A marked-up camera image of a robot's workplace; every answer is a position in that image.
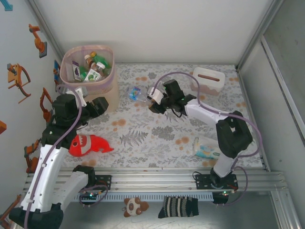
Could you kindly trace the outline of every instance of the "gray leaf pattern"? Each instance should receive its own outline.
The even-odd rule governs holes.
[[[217,109],[232,112],[238,110],[248,118],[246,105],[233,65],[196,64],[118,64],[118,85],[120,89],[119,107],[115,112],[105,113],[89,121],[87,127],[78,134],[96,135],[106,139],[114,148],[112,152],[90,152],[83,157],[68,154],[64,167],[79,164],[94,167],[210,167],[210,160],[193,155],[193,142],[196,137],[209,137],[217,140],[216,129],[192,117],[178,118],[171,110],[165,114],[154,114],[139,102],[127,97],[130,86],[148,89],[159,77],[170,72],[193,72],[203,67],[223,72],[226,76],[224,89],[218,96],[201,94],[204,103]],[[162,82],[175,79],[185,94],[197,96],[190,88],[190,81],[183,75],[167,76]],[[256,150],[252,142],[243,154]],[[261,167],[259,156],[242,158],[238,161],[244,167]]]

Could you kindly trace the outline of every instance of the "black and white sock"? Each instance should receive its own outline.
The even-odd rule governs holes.
[[[158,218],[198,216],[198,199],[192,197],[166,197]]]

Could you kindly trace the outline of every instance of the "pink basket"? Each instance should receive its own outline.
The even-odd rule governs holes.
[[[85,55],[95,51],[98,55],[104,57],[108,61],[112,70],[110,75],[98,82],[90,83],[74,83],[74,74],[72,70],[72,61],[76,61],[80,65],[87,66],[87,62],[84,58]],[[87,102],[92,101],[97,97],[105,97],[109,107],[107,111],[114,111],[119,106],[119,86],[118,77],[115,70],[115,62],[113,51],[104,45],[85,45],[78,46],[70,49],[66,52],[61,63],[60,71],[61,80],[74,88],[86,87],[88,96],[85,98]]]

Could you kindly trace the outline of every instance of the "plush bear toy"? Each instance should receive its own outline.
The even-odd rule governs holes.
[[[149,207],[147,202],[141,202],[140,198],[126,198],[124,203],[127,205],[124,212],[125,217],[129,216],[138,216],[142,214],[143,211],[146,211]]]

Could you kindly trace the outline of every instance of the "purple cable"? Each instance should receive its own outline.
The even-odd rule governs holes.
[[[91,206],[94,206],[94,205],[97,205],[97,204],[99,204],[103,199],[105,199],[105,197],[106,197],[106,195],[107,195],[107,193],[108,193],[108,187],[106,186],[106,185],[95,185],[95,186],[92,186],[92,187],[89,187],[89,188],[84,188],[84,189],[82,189],[80,192],[85,192],[85,191],[92,191],[94,188],[96,188],[96,187],[104,187],[104,188],[106,188],[106,193],[104,194],[104,196],[102,196],[102,198],[100,198],[98,201],[96,201],[94,204],[90,204],[89,205],[89,208],[91,207]],[[80,195],[80,204],[83,204],[84,205],[84,203],[81,201],[81,198],[84,196],[85,194],[83,194],[83,195]]]
[[[63,85],[63,84],[60,84],[56,87],[56,90],[59,91],[59,88],[60,87],[66,87],[68,89],[70,89],[74,95],[75,95],[75,98],[77,99],[78,101],[78,104],[81,104],[81,99],[79,97],[79,95],[76,93],[76,91],[74,90],[73,87],[69,86],[69,85]],[[52,147],[50,148],[50,150],[48,151],[44,161],[42,162],[42,164],[45,164],[50,156],[50,154],[52,153],[52,151],[55,149],[55,147],[57,146],[57,144],[65,137],[68,135],[68,133],[71,132],[71,130],[77,125],[80,117],[81,117],[81,110],[82,110],[82,107],[80,106],[79,108],[79,111],[78,111],[78,115],[74,121],[74,123],[71,125],[71,127],[54,143],[54,145],[52,145]],[[43,171],[44,167],[40,167],[40,170],[38,172],[38,175],[37,175],[37,178],[35,180],[35,183],[34,183],[34,186],[33,186],[33,190],[32,190],[32,193],[30,195],[30,200],[33,200],[34,196],[35,196],[35,191],[37,189],[37,186],[38,186],[38,183],[39,183],[39,179],[42,175],[42,171]],[[31,209],[31,206],[32,206],[32,203],[29,202],[28,203],[28,207],[27,207],[27,211],[25,213],[25,218],[24,218],[24,229],[28,229],[28,219],[29,219],[29,214],[30,214],[30,209]]]
[[[223,206],[226,207],[226,206],[230,206],[230,205],[233,205],[233,204],[236,204],[238,201],[241,200],[241,198],[243,198],[244,194],[246,193],[247,189],[248,189],[248,174],[246,172],[246,170],[241,167],[241,166],[235,166],[233,170],[235,170],[236,168],[240,168],[243,172],[244,172],[244,175],[246,177],[246,186],[244,187],[244,191],[243,193],[240,195],[239,198],[237,198],[235,201],[231,202],[231,203],[228,203],[228,204],[224,204]]]
[[[186,75],[186,76],[188,76],[188,77],[191,77],[193,80],[195,80],[195,82],[197,83],[197,88],[198,88],[198,90],[197,90],[197,100],[198,100],[198,104],[199,104],[203,109],[205,109],[205,110],[207,110],[207,111],[210,111],[210,112],[212,112],[212,113],[214,113],[214,114],[224,115],[224,116],[228,116],[228,117],[232,117],[232,118],[241,119],[241,120],[243,120],[243,121],[249,123],[250,126],[252,126],[252,128],[257,132],[257,135],[258,135],[258,138],[259,138],[259,143],[258,143],[258,146],[257,146],[257,150],[256,150],[254,153],[252,153],[252,154],[248,154],[248,155],[239,155],[239,156],[236,158],[236,160],[234,161],[233,165],[231,166],[231,169],[233,169],[233,168],[235,167],[235,165],[236,165],[236,163],[237,163],[237,161],[238,161],[239,158],[254,156],[254,155],[256,155],[256,154],[260,151],[261,147],[263,146],[263,138],[262,138],[261,132],[259,131],[259,129],[257,128],[257,126],[256,126],[254,123],[252,123],[249,119],[246,119],[246,118],[244,118],[244,117],[241,117],[241,116],[238,116],[238,115],[235,115],[235,114],[229,114],[229,113],[218,112],[218,111],[215,111],[214,109],[211,109],[211,108],[209,108],[209,107],[204,106],[204,105],[200,102],[200,99],[199,99],[199,98],[200,98],[200,85],[199,85],[199,82],[198,82],[198,80],[197,80],[195,77],[193,77],[192,75],[190,75],[190,74],[188,74],[188,73],[184,73],[184,72],[172,72],[172,73],[167,73],[167,74],[165,74],[164,76],[162,76],[162,77],[160,77],[160,78],[158,79],[158,81],[156,82],[156,84],[155,84],[155,86],[154,86],[154,89],[153,89],[153,91],[152,91],[152,94],[155,92],[155,90],[156,90],[156,88],[157,88],[157,86],[158,86],[158,83],[161,81],[161,79],[163,79],[163,78],[166,77],[166,76],[172,75],[172,74],[183,74],[183,75]]]

